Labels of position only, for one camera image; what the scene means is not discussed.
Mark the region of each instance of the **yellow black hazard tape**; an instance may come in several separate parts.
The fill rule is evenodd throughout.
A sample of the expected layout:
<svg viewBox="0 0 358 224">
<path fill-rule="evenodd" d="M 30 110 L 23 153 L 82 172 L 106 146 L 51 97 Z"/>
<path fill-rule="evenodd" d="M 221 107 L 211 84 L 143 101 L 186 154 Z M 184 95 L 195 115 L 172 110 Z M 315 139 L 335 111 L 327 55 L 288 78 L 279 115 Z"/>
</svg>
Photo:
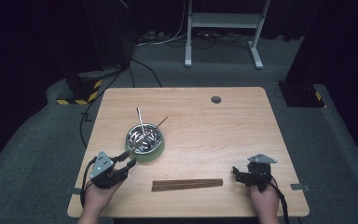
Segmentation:
<svg viewBox="0 0 358 224">
<path fill-rule="evenodd" d="M 95 83 L 92 83 L 92 85 L 89 87 L 89 93 L 88 97 L 85 97 L 85 99 L 78 99 L 73 94 L 70 96 L 59 96 L 57 97 L 57 103 L 59 105 L 86 105 L 91 103 L 92 101 L 97 98 L 98 90 L 101 87 L 102 80 L 96 81 Z"/>
</svg>

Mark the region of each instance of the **wooden table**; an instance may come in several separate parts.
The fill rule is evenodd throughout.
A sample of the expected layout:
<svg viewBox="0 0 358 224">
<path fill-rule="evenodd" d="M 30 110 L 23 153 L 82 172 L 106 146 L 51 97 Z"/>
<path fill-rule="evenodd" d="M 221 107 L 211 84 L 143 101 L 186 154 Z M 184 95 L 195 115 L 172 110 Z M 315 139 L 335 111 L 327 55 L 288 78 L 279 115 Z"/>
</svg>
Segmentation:
<svg viewBox="0 0 358 224">
<path fill-rule="evenodd" d="M 219 96 L 220 104 L 212 102 Z M 103 150 L 109 157 L 124 151 L 125 136 L 139 123 L 159 124 L 165 149 L 149 163 L 137 163 L 105 209 L 104 217 L 254 217 L 249 188 L 235 181 L 232 166 L 247 172 L 248 157 L 263 153 L 288 203 L 289 216 L 309 208 L 280 129 L 262 88 L 122 88 L 105 92 L 76 181 Z M 127 161 L 118 163 L 123 167 Z M 222 178 L 223 187 L 152 192 L 153 180 Z M 68 206 L 70 217 L 82 211 L 79 196 Z"/>
</svg>

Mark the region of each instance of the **human hand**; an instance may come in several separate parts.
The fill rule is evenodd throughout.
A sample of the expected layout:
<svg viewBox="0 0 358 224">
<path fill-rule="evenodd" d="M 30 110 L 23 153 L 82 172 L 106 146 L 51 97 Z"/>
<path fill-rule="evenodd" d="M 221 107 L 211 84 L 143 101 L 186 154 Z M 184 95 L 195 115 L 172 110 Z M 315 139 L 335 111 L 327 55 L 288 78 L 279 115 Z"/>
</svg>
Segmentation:
<svg viewBox="0 0 358 224">
<path fill-rule="evenodd" d="M 85 204 L 77 223 L 98 223 L 101 212 L 110 204 L 113 195 L 123 184 L 118 182 L 110 189 L 99 189 L 91 181 L 86 184 Z"/>
<path fill-rule="evenodd" d="M 257 213 L 260 224 L 279 224 L 277 217 L 279 206 L 279 195 L 270 184 L 262 193 L 258 186 L 251 186 L 251 201 Z"/>
</svg>

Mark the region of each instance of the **chopsticks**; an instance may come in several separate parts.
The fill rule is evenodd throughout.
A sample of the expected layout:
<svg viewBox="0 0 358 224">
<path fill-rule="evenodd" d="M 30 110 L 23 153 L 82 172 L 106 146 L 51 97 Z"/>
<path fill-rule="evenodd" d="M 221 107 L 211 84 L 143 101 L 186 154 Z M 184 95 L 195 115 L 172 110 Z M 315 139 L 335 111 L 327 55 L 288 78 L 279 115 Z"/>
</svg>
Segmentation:
<svg viewBox="0 0 358 224">
<path fill-rule="evenodd" d="M 152 191 L 201 189 L 223 186 L 223 179 L 154 180 Z"/>
</svg>

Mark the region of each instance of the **gray carpet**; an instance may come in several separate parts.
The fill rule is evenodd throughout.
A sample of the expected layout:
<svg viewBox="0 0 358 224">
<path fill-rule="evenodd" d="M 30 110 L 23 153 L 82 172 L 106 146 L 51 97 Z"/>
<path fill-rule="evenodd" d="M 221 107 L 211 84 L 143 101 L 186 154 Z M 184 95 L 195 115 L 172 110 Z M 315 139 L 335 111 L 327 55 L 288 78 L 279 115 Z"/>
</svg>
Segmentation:
<svg viewBox="0 0 358 224">
<path fill-rule="evenodd" d="M 245 42 L 193 49 L 191 68 L 184 68 L 183 47 L 137 47 L 131 57 L 152 68 L 163 87 L 263 87 L 298 178 L 311 189 L 305 192 L 310 214 L 301 219 L 292 217 L 291 223 L 358 223 L 358 148 L 328 90 L 315 85 L 325 108 L 294 108 L 286 106 L 277 85 L 285 79 L 300 43 L 260 39 L 263 70 L 255 69 Z M 194 44 L 205 48 L 211 42 L 195 40 Z M 135 88 L 158 87 L 153 74 L 141 64 L 131 62 L 131 73 Z M 111 88 L 132 87 L 131 73 L 124 71 Z M 102 89 L 113 78 L 105 77 Z M 17 130 L 0 155 L 0 223 L 76 223 L 66 214 L 71 196 L 68 189 L 75 184 L 86 150 L 79 123 L 88 106 L 57 105 L 55 97 L 63 83 L 48 89 L 48 104 Z M 100 102 L 101 98 L 89 110 L 92 121 L 83 123 L 86 142 Z M 102 223 L 111 220 L 103 218 Z"/>
</svg>

